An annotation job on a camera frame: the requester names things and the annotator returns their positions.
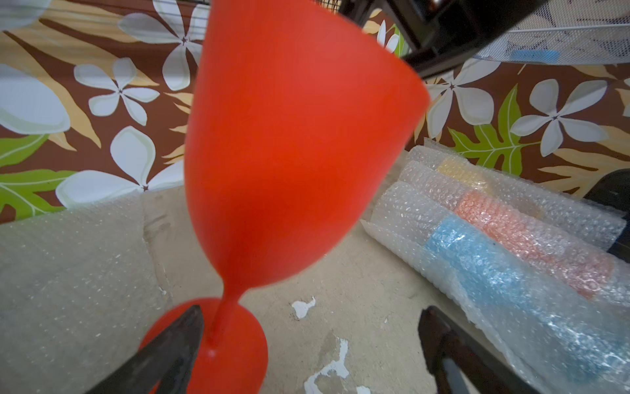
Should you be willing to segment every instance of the white flower print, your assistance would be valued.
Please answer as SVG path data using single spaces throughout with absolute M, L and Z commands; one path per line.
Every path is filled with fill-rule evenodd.
M 19 29 L 38 20 L 50 0 L 4 0 L 0 12 L 0 32 Z
M 602 99 L 606 93 L 606 81 L 586 81 L 579 84 L 569 95 L 560 111 L 558 105 L 558 81 L 545 79 L 538 82 L 529 96 L 529 103 L 542 115 L 525 115 L 519 118 L 510 129 L 517 136 L 528 136 L 549 122 L 542 135 L 541 155 L 549 156 L 562 145 L 564 131 L 573 139 L 583 142 L 601 141 L 608 138 L 606 131 L 593 122 L 569 119 L 565 116 L 581 111 Z
M 70 129 L 59 97 L 32 76 L 0 64 L 0 125 L 18 134 L 53 134 Z
M 445 81 L 444 83 L 427 85 L 431 101 L 440 97 L 427 114 L 430 138 L 435 138 L 442 132 L 449 117 L 450 106 L 453 104 L 453 92 L 457 97 L 459 112 L 468 124 L 481 125 L 492 121 L 495 114 L 495 102 L 492 96 L 485 90 L 463 88 L 461 85 L 490 75 L 500 64 L 501 62 L 468 59 L 456 78 L 453 72 L 449 71 L 440 77 Z
M 389 40 L 387 41 L 387 45 L 385 45 L 386 35 L 387 35 L 387 30 L 385 26 L 385 21 L 383 21 L 381 23 L 381 27 L 379 28 L 379 33 L 376 35 L 376 42 L 378 42 L 381 47 L 384 47 L 389 53 L 392 53 L 396 50 L 400 37 L 398 37 L 398 34 L 392 35 L 391 37 L 389 37 Z
M 162 66 L 162 75 L 170 90 L 182 90 L 190 85 L 190 70 L 186 60 L 186 50 L 190 51 L 199 64 L 202 46 L 193 41 L 201 41 L 210 15 L 210 6 L 198 4 L 190 17 L 188 32 L 184 31 L 180 7 L 175 0 L 153 0 L 158 15 L 175 33 L 171 33 L 160 21 L 143 13 L 125 16 L 118 27 L 136 39 L 145 43 L 178 43 L 179 45 L 167 56 Z
M 61 182 L 55 191 L 64 207 L 183 184 L 183 160 L 166 167 L 147 182 L 156 158 L 156 148 L 149 136 L 132 126 L 125 127 L 114 137 L 110 152 L 118 167 L 135 182 L 101 171 L 77 172 Z
M 108 95 L 100 95 L 89 99 L 89 110 L 96 116 L 109 116 L 118 107 L 118 102 L 122 98 L 129 115 L 143 126 L 147 125 L 147 112 L 142 103 L 149 103 L 159 96 L 159 92 L 149 88 L 125 88 L 127 84 L 134 80 L 137 70 L 134 63 L 128 57 L 119 59 L 113 65 L 114 78 L 105 74 L 105 71 L 93 64 L 80 64 L 74 68 L 74 78 L 77 82 L 92 88 L 107 89 L 112 91 Z

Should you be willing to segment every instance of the white paint splatter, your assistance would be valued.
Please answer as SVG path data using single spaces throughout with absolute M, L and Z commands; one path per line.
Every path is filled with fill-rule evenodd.
M 306 314 L 309 312 L 309 309 L 315 306 L 315 297 L 311 296 L 311 298 L 312 298 L 311 302 L 308 304 L 303 303 L 302 301 L 296 301 L 291 304 L 293 309 L 295 309 L 295 315 L 297 316 L 298 319 L 304 318 Z
M 331 361 L 328 365 L 326 365 L 324 368 L 319 370 L 319 372 L 315 373 L 304 382 L 304 391 L 306 391 L 306 394 L 323 394 L 321 391 L 319 391 L 319 387 L 317 387 L 317 385 L 315 384 L 315 380 L 319 376 L 330 376 L 330 372 L 332 371 L 334 371 L 341 379 L 345 379 L 348 377 L 348 375 L 350 375 L 350 372 L 346 369 L 346 366 L 344 365 L 346 362 L 346 355 L 348 354 L 348 341 L 341 338 L 338 339 L 340 345 L 339 360 Z

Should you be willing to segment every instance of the green leaf print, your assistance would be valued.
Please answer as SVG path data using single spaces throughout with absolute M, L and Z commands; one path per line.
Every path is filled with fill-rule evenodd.
M 0 138 L 0 167 L 21 163 L 35 153 L 48 139 L 48 134 L 24 138 Z
M 22 138 L 0 138 L 0 168 L 26 160 L 48 139 L 48 134 Z M 9 205 L 15 209 L 15 219 L 36 216 L 65 209 L 55 207 L 38 192 L 50 192 L 75 171 L 31 170 L 0 173 L 0 212 Z
M 400 29 L 396 25 L 394 25 L 394 34 L 398 34 L 398 45 L 394 50 L 394 55 L 396 55 L 396 57 L 405 56 L 407 52 L 409 52 L 409 47 L 405 47 L 404 37 L 401 34 Z
M 37 195 L 49 192 L 74 174 L 74 171 L 32 170 L 13 174 L 0 174 L 0 211 L 6 204 L 15 209 L 15 219 L 62 211 Z
M 499 133 L 490 125 L 474 126 L 474 133 L 479 142 L 473 142 L 464 133 L 449 128 L 455 141 L 455 150 L 467 159 L 479 159 L 478 166 L 494 168 L 499 157 L 503 156 L 501 170 L 513 175 L 523 172 L 521 149 L 524 146 L 540 144 L 521 144 L 520 137 L 512 134 L 510 129 L 521 117 L 520 108 L 516 102 L 518 85 L 515 85 L 503 101 L 498 114 Z

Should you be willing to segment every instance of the blue object in bubble wrap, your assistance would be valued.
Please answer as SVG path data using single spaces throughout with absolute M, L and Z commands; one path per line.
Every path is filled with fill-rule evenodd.
M 515 340 L 523 337 L 547 339 L 548 345 L 543 351 L 547 352 L 550 368 L 565 375 L 568 381 L 584 384 L 610 372 L 610 360 L 602 351 L 615 354 L 627 347 L 612 332 L 589 327 L 579 318 L 575 321 L 567 319 L 562 311 L 554 313 L 547 309 L 549 304 L 540 305 L 541 300 L 534 299 L 533 288 L 539 289 L 541 283 L 548 283 L 550 289 L 564 285 L 553 278 L 541 277 L 497 242 L 455 215 L 447 216 L 440 223 L 425 248 L 450 262 L 466 296 L 485 316 L 495 322 L 507 322 L 505 327 L 497 327 L 504 339 L 509 336 Z M 542 280 L 534 284 L 537 278 Z M 521 350 L 541 351 L 527 346 Z

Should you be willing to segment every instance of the glass stem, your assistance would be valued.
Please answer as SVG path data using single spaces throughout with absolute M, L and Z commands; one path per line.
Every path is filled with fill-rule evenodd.
M 227 332 L 228 326 L 234 316 L 234 311 L 236 311 L 238 301 L 241 299 L 243 293 L 244 291 L 240 289 L 233 289 L 231 291 L 230 287 L 226 286 L 224 288 L 219 308 L 214 315 L 214 320 L 212 320 L 210 335 L 207 337 L 209 348 L 212 351 L 216 351 L 219 348 L 219 344 Z

